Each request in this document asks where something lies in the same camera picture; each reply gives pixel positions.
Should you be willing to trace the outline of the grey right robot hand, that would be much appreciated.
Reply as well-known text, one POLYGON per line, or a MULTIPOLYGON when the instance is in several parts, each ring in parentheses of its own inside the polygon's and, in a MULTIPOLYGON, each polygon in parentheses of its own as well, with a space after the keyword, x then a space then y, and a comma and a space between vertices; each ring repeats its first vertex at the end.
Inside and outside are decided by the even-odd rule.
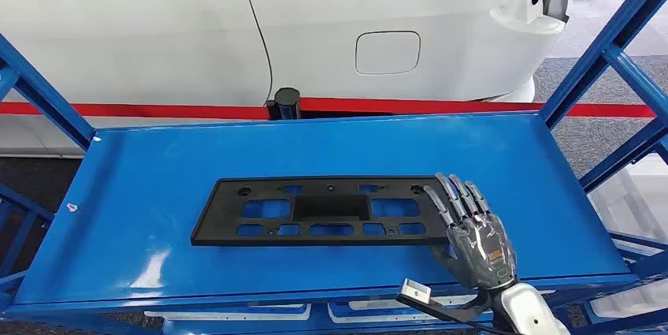
POLYGON ((494 290, 517 282, 516 255, 499 216, 480 189, 454 174, 435 174, 438 188, 423 187, 445 225, 447 243, 432 255, 467 288, 494 290))

